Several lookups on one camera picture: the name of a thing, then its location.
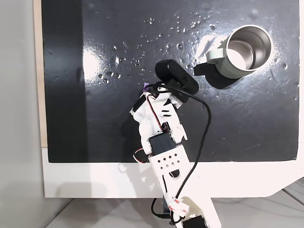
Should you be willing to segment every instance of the red wire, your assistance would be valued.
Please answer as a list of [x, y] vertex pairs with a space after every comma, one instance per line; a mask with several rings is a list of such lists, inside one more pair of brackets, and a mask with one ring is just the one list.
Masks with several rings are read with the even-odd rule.
[[161, 123], [160, 123], [160, 121], [159, 121], [159, 119], [158, 119], [156, 113], [154, 112], [154, 109], [153, 109], [153, 107], [152, 107], [152, 105], [151, 105], [151, 103], [150, 103], [150, 101], [149, 101], [149, 96], [153, 96], [153, 95], [150, 94], [150, 95], [147, 96], [147, 102], [148, 102], [148, 104], [149, 104], [149, 106], [150, 106], [150, 108], [151, 108], [151, 111], [152, 111], [152, 113], [153, 113], [153, 115], [154, 115], [154, 117], [155, 117], [155, 119], [156, 119], [156, 121], [157, 121], [158, 126], [160, 127], [161, 131], [163, 131], [162, 125], [161, 125]]

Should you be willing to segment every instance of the black surface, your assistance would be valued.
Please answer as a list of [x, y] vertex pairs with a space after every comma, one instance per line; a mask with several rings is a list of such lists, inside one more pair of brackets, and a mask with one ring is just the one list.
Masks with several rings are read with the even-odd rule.
[[[43, 0], [42, 18], [50, 162], [133, 162], [141, 143], [129, 111], [143, 83], [158, 80], [155, 64], [176, 59], [193, 75], [210, 48], [245, 24], [270, 33], [275, 56], [237, 81], [196, 67], [206, 74], [195, 76], [197, 96], [213, 114], [200, 161], [296, 158], [299, 1]], [[178, 113], [193, 161], [207, 112], [189, 100]]]

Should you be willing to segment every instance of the black cable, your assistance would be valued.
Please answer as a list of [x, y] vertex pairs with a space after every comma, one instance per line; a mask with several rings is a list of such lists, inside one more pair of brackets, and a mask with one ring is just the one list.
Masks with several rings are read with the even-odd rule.
[[169, 214], [157, 214], [155, 213], [154, 211], [154, 204], [156, 202], [157, 198], [154, 198], [153, 201], [152, 201], [152, 204], [151, 204], [151, 212], [153, 215], [155, 215], [156, 217], [158, 218], [163, 218], [163, 219], [170, 219], [170, 215]]
[[[182, 89], [174, 88], [174, 87], [171, 87], [171, 86], [168, 86], [168, 85], [160, 85], [160, 84], [149, 84], [149, 85], [145, 86], [145, 88], [158, 88], [158, 87], [166, 88], [166, 89], [168, 89], [168, 91], [148, 91], [148, 92], [149, 93], [160, 94], [160, 93], [169, 93], [170, 90], [174, 90], [174, 91], [177, 91], [177, 92], [179, 92], [181, 94], [185, 94], [186, 96], [188, 96], [188, 97], [190, 97], [190, 98], [192, 98], [192, 99], [194, 99], [194, 100], [202, 103], [206, 107], [207, 112], [208, 112], [208, 121], [207, 121], [207, 125], [206, 125], [206, 128], [205, 128], [205, 131], [203, 133], [203, 137], [202, 137], [202, 139], [200, 141], [199, 152], [198, 152], [197, 158], [196, 158], [196, 160], [194, 162], [194, 165], [193, 165], [192, 169], [190, 170], [190, 172], [186, 176], [185, 180], [181, 184], [180, 189], [178, 190], [178, 192], [177, 192], [177, 194], [175, 196], [175, 198], [178, 198], [179, 195], [180, 195], [180, 193], [181, 193], [181, 191], [182, 191], [182, 189], [183, 189], [183, 187], [185, 186], [187, 180], [189, 179], [189, 177], [191, 176], [191, 174], [195, 170], [197, 164], [199, 163], [199, 159], [200, 159], [201, 151], [202, 151], [202, 148], [203, 148], [203, 145], [204, 145], [204, 141], [205, 141], [205, 138], [206, 138], [206, 134], [207, 134], [209, 126], [211, 124], [211, 110], [210, 110], [208, 104], [205, 101], [203, 101], [202, 99], [200, 99], [200, 98], [198, 98], [198, 97], [196, 97], [196, 96], [194, 96], [192, 94], [187, 93], [186, 91], [183, 91]], [[180, 220], [181, 220], [181, 219], [179, 219], [179, 221], [175, 222], [173, 220], [173, 212], [172, 212], [172, 216], [170, 216], [170, 218], [171, 218], [172, 224], [176, 224], [176, 223], [180, 222]]]
[[163, 184], [164, 184], [164, 186], [165, 186], [166, 193], [167, 193], [167, 192], [168, 192], [168, 190], [167, 190], [167, 184], [166, 184], [166, 181], [165, 181], [165, 177], [164, 177], [164, 176], [162, 176], [162, 181], [163, 181]]

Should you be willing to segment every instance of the cup handle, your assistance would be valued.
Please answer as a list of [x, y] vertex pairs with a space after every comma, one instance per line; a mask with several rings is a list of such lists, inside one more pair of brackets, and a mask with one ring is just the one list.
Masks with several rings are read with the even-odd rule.
[[207, 63], [216, 64], [219, 59], [224, 58], [224, 49], [218, 48], [215, 50], [210, 50], [207, 52], [206, 57]]

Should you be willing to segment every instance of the metal cup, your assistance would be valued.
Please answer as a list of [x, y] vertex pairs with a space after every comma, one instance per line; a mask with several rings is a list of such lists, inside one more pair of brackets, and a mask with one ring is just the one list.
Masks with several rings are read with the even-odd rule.
[[256, 25], [237, 28], [218, 49], [210, 50], [207, 63], [215, 64], [228, 78], [241, 78], [260, 69], [270, 59], [273, 44], [270, 35]]

